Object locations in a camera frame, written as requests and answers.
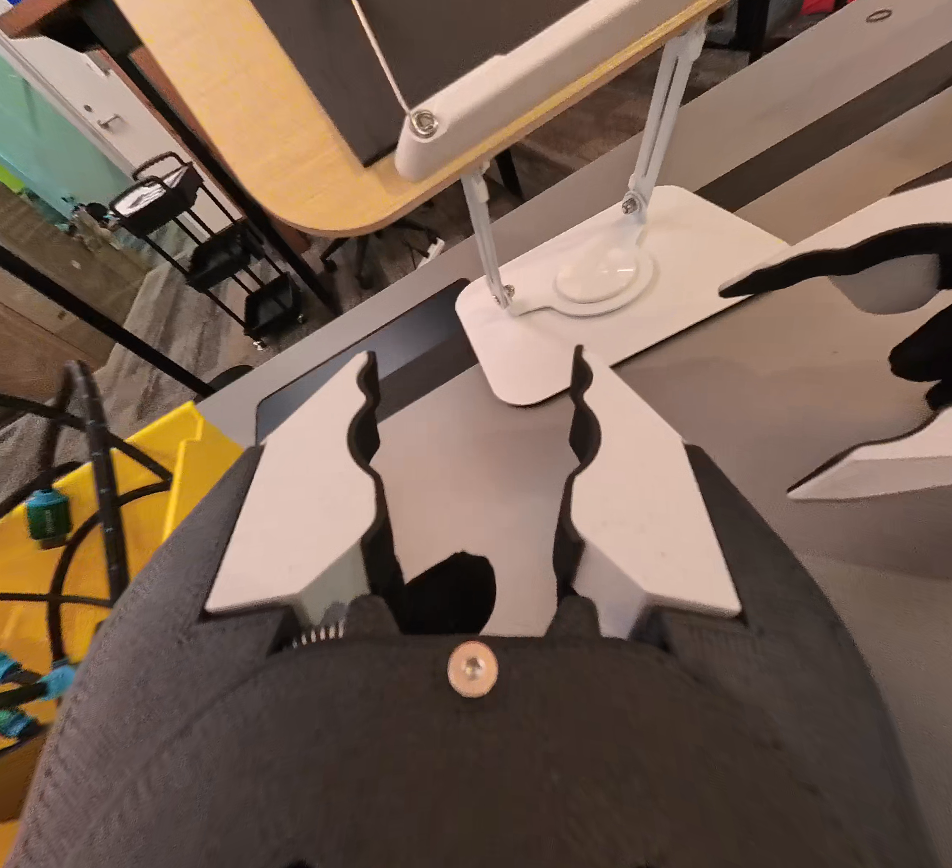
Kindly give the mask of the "black swivel chair base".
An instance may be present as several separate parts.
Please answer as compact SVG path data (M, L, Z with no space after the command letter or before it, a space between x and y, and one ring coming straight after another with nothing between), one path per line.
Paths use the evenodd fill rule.
M320 253L319 262L324 272L336 274L339 257L350 252L351 276L357 287L365 293L377 292L392 280L387 271L390 242L407 253L411 271L431 262L447 248L446 239L431 224L410 213L372 234L330 241Z

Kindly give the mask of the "yellow plastic bin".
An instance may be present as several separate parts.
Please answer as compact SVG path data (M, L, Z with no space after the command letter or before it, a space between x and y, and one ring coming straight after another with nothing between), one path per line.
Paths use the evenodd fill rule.
M133 457L112 451L130 577L229 470L242 448L182 405L129 444L169 473L162 479ZM1 524L2 692L66 671L86 657L111 602L98 497L88 463L58 474L54 486L68 500L72 530L63 544L44 549L30 538L23 500ZM33 771L62 699L37 698L2 708L2 847L13 839Z

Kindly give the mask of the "black pole stand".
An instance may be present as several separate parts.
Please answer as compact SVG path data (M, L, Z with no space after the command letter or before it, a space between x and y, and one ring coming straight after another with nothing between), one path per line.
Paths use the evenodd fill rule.
M142 338L135 336L132 332L90 306L89 303L85 303L60 283L32 267L25 259L13 253L4 245L1 246L1 269L14 279L29 286L30 289L48 301L60 306L65 312L75 316L85 325L111 339L114 344L121 346L138 359L149 363L155 370L187 387L195 394L195 399L198 401L209 398L212 394L221 391L252 371L250 365L235 365L218 374L211 382L203 381L196 374L192 374L180 364L173 362Z

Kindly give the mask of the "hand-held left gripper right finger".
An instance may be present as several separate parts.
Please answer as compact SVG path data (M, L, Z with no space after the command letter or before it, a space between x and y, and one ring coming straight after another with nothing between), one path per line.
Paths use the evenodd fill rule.
M568 395L577 464L554 533L557 599L590 601L603 637L630 637L660 610L737 618L742 603L679 433L582 345Z

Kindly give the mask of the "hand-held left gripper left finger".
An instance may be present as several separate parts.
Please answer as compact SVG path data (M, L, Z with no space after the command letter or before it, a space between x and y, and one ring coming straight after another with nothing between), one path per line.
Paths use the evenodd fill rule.
M267 436L210 586L210 616L284 607L301 624L406 579L383 480L377 358L363 351Z

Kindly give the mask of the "dark blue desk pad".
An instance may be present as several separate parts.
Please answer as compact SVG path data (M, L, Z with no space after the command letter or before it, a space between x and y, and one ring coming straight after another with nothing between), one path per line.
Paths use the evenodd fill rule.
M378 422L404 410L477 364L456 303L468 279L456 279L381 328L263 398L256 410L255 443L310 400L355 356L375 354Z

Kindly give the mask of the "wooden desk with black legs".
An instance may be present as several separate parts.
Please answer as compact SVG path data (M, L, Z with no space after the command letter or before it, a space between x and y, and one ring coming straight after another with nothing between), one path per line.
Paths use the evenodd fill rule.
M249 220L258 240L292 269L332 316L342 314L334 283L303 258L308 238L275 219L237 181L172 80L114 0L23 0L2 13L14 40L46 37L75 51L100 51Z

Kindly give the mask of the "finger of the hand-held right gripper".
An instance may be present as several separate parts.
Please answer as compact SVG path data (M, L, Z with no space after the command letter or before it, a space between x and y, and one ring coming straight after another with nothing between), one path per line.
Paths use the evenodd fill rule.
M857 309L922 308L951 283L951 180L888 195L725 282L724 299L828 280Z
M943 488L951 484L951 312L935 314L890 352L895 376L930 385L931 416L912 430L856 445L796 482L799 501L845 501Z

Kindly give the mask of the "white door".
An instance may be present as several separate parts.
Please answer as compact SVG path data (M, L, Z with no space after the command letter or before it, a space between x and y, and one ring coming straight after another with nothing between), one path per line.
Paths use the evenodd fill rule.
M167 153L191 160L149 105L100 54L79 53L43 37L13 40L10 46L128 167Z

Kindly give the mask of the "black utility cart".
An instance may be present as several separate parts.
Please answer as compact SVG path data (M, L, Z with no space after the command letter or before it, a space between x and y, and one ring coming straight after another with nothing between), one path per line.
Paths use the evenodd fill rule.
M192 161L168 152L131 176L109 202L109 217L240 325L257 349L305 323L302 292L292 276Z

